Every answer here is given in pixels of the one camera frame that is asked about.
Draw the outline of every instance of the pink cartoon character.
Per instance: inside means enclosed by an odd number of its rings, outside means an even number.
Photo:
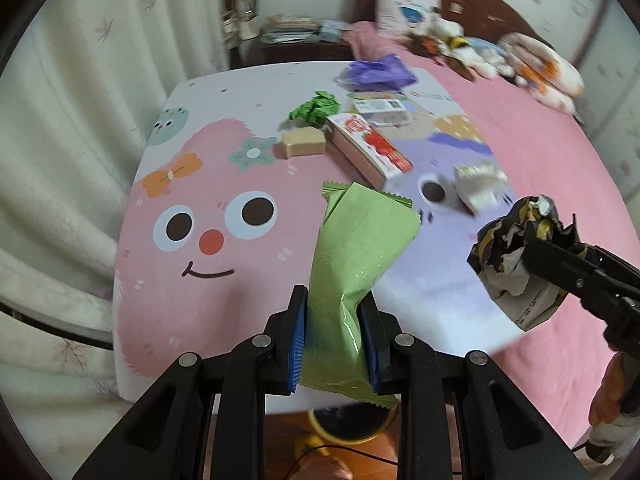
[[[114,350],[136,400],[184,352],[230,351],[307,283],[324,180],[352,182],[341,155],[276,158],[274,137],[222,120],[138,181],[120,234]]]

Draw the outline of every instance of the nightstand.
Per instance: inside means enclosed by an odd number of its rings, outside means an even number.
[[[353,61],[351,47],[345,41],[340,43],[279,43],[262,44],[265,64],[287,63],[291,61]]]

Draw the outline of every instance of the red cartoon nose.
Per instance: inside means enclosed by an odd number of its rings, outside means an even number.
[[[209,229],[204,231],[200,237],[200,252],[211,256],[219,252],[224,244],[225,237],[223,237],[222,233],[217,229]]]

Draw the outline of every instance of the flower print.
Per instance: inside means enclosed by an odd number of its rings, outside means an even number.
[[[239,152],[229,155],[229,160],[238,165],[240,171],[246,171],[254,164],[268,166],[273,164],[275,158],[269,149],[277,142],[275,137],[268,139],[245,139],[242,141]]]

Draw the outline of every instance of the screw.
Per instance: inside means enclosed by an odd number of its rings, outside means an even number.
[[[189,368],[198,361],[198,356],[193,352],[187,352],[178,357],[178,364],[183,368]]]
[[[473,352],[471,352],[471,354],[469,354],[469,360],[475,365],[483,366],[487,364],[489,358],[484,352],[474,350]]]
[[[396,343],[398,343],[400,346],[411,346],[412,344],[414,344],[414,342],[414,336],[410,334],[398,334],[396,336]]]
[[[258,334],[251,339],[251,343],[257,348],[266,348],[271,344],[271,338],[266,334]]]

